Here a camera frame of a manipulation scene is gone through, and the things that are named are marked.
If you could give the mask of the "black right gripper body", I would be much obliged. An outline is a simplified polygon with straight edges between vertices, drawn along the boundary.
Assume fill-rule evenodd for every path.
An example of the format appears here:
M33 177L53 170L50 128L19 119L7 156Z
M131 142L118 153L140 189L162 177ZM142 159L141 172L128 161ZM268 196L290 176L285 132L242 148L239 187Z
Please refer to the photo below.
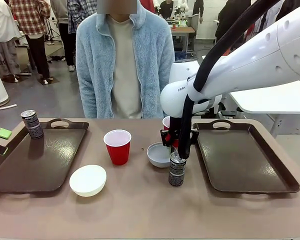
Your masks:
M192 127L192 117L179 118L167 116L162 120L160 130L162 144L165 147L174 146L182 151L189 151L198 141L199 131Z

